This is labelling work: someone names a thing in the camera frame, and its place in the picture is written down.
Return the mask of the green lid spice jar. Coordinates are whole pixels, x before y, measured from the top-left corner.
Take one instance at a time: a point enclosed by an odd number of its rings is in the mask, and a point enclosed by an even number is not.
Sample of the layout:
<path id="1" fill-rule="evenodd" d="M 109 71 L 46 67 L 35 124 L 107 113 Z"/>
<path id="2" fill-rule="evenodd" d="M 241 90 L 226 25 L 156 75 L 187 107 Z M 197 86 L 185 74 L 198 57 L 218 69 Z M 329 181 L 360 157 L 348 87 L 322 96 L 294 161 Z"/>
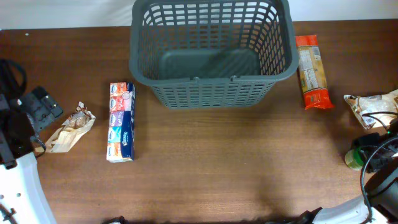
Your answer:
<path id="1" fill-rule="evenodd" d="M 358 149 L 351 149 L 346 153 L 345 163 L 350 169 L 353 170 L 361 170 L 364 165 Z"/>

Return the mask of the beige clear snack bag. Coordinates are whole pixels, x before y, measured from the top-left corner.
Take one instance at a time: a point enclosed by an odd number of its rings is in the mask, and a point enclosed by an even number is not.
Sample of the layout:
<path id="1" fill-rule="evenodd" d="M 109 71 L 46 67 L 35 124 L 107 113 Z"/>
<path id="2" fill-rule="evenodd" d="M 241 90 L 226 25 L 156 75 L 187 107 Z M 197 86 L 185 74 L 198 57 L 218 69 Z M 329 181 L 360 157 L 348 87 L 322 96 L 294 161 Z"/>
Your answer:
<path id="1" fill-rule="evenodd" d="M 343 98 L 366 130 L 389 126 L 397 118 L 397 90 L 385 95 L 345 95 Z"/>

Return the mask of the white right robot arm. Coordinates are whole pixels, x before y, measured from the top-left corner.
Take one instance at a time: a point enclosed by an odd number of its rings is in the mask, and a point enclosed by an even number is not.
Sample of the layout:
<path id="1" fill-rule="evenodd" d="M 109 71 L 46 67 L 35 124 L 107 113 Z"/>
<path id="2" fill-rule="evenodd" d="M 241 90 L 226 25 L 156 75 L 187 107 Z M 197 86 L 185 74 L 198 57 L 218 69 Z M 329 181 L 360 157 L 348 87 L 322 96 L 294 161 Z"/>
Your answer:
<path id="1" fill-rule="evenodd" d="M 371 133 L 355 139 L 345 162 L 360 171 L 360 196 L 280 223 L 397 223 L 397 120 L 392 120 L 384 135 Z"/>

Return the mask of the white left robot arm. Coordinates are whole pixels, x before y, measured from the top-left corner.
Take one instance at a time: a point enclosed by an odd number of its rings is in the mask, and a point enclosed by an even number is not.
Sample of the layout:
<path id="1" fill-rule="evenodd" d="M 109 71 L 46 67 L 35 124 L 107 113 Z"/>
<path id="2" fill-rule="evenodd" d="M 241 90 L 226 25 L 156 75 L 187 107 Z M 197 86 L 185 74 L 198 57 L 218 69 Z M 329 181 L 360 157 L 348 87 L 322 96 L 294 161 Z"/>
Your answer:
<path id="1" fill-rule="evenodd" d="M 13 100 L 1 95 L 1 223 L 55 223 L 37 159 L 47 151 L 39 133 L 63 114 L 41 86 Z"/>

